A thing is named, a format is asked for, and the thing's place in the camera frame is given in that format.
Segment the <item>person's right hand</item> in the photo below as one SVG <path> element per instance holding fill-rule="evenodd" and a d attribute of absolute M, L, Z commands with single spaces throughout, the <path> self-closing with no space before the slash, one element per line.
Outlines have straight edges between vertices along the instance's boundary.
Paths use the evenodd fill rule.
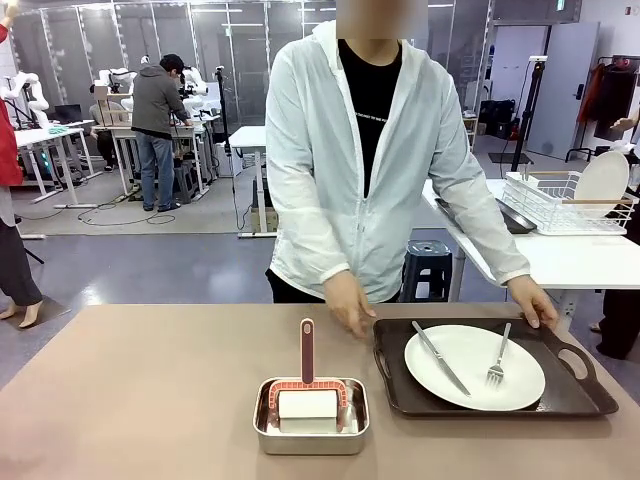
<path fill-rule="evenodd" d="M 376 312 L 356 277 L 341 271 L 323 284 L 325 302 L 332 315 L 352 334 L 364 339 Z"/>

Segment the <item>person's left hand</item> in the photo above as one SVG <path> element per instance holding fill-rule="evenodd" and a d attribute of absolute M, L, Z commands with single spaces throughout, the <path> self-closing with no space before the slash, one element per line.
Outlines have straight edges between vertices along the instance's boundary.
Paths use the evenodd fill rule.
<path fill-rule="evenodd" d="M 558 313 L 555 307 L 546 292 L 529 275 L 515 277 L 506 285 L 532 328 L 544 325 L 553 329 L 556 326 Z"/>

